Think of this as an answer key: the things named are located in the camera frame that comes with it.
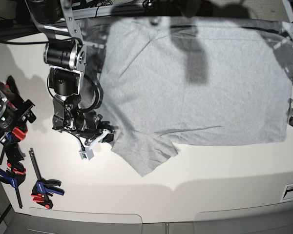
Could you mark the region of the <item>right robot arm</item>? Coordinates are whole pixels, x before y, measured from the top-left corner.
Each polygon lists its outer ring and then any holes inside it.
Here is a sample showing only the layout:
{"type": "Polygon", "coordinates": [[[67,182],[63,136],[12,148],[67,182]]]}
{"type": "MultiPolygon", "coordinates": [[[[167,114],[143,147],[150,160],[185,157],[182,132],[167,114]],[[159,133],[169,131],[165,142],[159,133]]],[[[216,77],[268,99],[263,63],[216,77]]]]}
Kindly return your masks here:
{"type": "Polygon", "coordinates": [[[88,125],[86,113],[99,108],[103,90],[97,79],[86,73],[86,50],[79,25],[69,0],[27,0],[35,26],[48,39],[43,61],[49,65],[47,88],[54,92],[53,129],[77,138],[81,158],[91,159],[93,147],[111,142],[114,129],[102,116],[94,114],[88,125]]]}

